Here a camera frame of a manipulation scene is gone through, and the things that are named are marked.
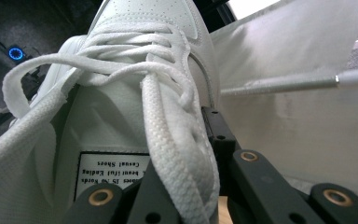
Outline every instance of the white shoe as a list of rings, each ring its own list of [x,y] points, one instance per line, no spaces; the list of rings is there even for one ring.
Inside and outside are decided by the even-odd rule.
[[[219,81],[194,4],[104,1],[89,34],[60,52],[5,77],[17,120],[0,138],[0,223],[59,222],[101,181],[101,165],[136,164],[132,177],[140,178],[146,153],[183,221],[208,223],[219,180],[200,106],[217,104]],[[45,63],[54,64],[29,105],[21,78]],[[115,179],[125,188],[130,177]]]

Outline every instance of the black and white label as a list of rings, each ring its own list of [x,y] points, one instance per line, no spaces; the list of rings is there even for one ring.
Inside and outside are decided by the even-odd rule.
[[[94,184],[110,183],[122,189],[142,178],[150,157],[147,154],[82,152],[76,181],[76,198]]]

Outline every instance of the shoelace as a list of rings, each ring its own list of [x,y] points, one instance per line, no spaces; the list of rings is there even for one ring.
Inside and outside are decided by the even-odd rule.
[[[145,62],[146,55],[152,54],[174,63],[170,40],[160,35],[170,33],[170,28],[165,24],[152,22],[97,27],[77,55],[45,55],[12,69],[4,79],[4,100],[17,119],[25,116],[31,107],[22,91],[21,78],[42,64],[59,63],[74,67],[64,77],[59,77],[52,88],[58,88],[65,95],[76,83],[102,86],[127,75],[145,76],[142,95],[151,160],[184,222],[208,223],[216,207],[218,192],[215,190],[207,203],[203,204],[196,180],[191,177],[186,162],[179,155],[164,119],[158,76],[169,76],[180,86],[182,94],[179,103],[185,111],[196,109],[193,104],[194,90],[186,75],[174,67]],[[215,172],[214,188],[218,189],[217,172],[215,167],[211,169]]]

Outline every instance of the blue light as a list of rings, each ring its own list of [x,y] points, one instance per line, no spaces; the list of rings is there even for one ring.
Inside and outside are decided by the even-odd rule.
[[[24,53],[19,48],[12,48],[8,51],[8,56],[13,60],[21,60],[24,57]]]

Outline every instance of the brass ring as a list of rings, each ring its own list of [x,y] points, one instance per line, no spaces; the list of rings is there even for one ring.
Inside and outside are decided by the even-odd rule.
[[[257,161],[258,157],[256,154],[254,154],[253,152],[242,152],[241,153],[241,158],[245,161]]]
[[[105,193],[106,198],[100,200],[97,198],[97,195],[100,193]],[[113,191],[111,189],[97,189],[89,196],[89,203],[94,206],[101,206],[106,203],[109,203],[113,199]]]
[[[332,194],[337,194],[338,196],[340,196],[343,199],[343,201],[339,201],[336,198],[332,197]],[[336,189],[325,189],[324,197],[331,203],[334,203],[338,206],[349,207],[349,206],[353,205],[353,201],[351,200],[350,197],[348,197],[348,195],[346,195]]]

